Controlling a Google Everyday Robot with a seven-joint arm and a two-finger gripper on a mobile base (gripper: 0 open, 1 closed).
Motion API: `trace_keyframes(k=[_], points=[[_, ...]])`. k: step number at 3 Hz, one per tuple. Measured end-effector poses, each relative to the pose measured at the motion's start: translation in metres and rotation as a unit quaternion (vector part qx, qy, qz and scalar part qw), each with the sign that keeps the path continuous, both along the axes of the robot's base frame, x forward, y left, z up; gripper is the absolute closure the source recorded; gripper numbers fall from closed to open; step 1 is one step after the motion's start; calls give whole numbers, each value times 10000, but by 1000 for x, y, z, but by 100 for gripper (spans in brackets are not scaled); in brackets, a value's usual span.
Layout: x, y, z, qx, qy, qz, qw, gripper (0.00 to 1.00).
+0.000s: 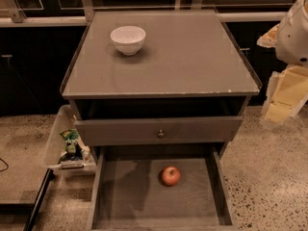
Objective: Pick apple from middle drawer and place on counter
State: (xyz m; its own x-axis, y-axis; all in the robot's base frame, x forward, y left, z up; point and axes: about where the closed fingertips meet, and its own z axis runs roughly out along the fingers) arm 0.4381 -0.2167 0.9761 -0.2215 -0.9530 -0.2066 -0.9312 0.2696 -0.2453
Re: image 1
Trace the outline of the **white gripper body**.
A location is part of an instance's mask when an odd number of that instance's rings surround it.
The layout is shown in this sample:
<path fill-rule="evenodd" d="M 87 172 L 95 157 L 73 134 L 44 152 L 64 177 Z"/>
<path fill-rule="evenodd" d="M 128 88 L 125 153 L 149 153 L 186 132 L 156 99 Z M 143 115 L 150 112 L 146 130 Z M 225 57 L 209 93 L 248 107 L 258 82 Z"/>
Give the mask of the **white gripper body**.
<path fill-rule="evenodd" d="M 308 0 L 296 0 L 280 21 L 275 52 L 286 64 L 308 65 Z"/>

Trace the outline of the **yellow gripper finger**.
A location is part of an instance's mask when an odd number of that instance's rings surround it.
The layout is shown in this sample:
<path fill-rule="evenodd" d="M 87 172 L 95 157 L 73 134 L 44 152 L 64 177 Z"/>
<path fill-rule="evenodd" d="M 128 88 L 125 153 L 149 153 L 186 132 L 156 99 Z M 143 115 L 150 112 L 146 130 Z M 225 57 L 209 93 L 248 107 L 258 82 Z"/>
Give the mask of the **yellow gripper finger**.
<path fill-rule="evenodd" d="M 266 95 L 264 121 L 282 124 L 295 117 L 308 101 L 308 67 L 288 64 L 282 72 L 273 71 Z"/>
<path fill-rule="evenodd" d="M 278 25 L 273 26 L 265 34 L 260 36 L 257 40 L 257 44 L 265 48 L 275 48 L 276 47 L 276 38 L 278 32 Z"/>

